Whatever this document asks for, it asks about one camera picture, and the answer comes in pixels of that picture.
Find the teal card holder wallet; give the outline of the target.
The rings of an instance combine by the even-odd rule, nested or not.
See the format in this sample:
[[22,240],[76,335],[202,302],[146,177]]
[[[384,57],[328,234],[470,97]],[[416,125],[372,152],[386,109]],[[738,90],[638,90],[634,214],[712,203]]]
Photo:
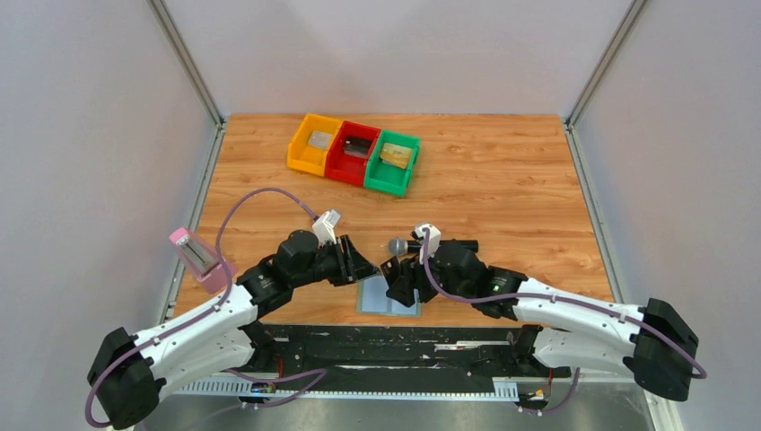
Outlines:
[[405,306],[386,296],[389,286],[381,275],[368,277],[358,284],[356,311],[392,317],[420,318],[422,307],[419,303]]

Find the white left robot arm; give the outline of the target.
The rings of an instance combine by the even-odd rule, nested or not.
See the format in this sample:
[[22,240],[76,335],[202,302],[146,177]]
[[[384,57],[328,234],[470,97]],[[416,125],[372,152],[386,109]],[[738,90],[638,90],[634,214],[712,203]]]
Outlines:
[[292,232],[276,253],[193,310],[135,334],[123,327],[110,332],[87,374],[87,422],[129,428],[189,383],[250,364],[268,365],[275,342],[261,317],[290,302],[298,287],[321,281],[346,286],[379,272],[346,235],[319,244],[312,232]]

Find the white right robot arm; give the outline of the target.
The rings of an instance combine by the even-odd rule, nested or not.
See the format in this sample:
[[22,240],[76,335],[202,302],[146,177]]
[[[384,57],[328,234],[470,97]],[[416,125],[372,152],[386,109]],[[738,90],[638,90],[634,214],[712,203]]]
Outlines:
[[467,246],[446,241],[423,263],[394,256],[380,271],[388,298],[405,306],[446,293],[487,317],[523,321],[512,342],[519,361],[631,377],[644,390],[685,401],[705,377],[697,335],[667,302],[611,303],[565,292],[507,268],[488,266]]

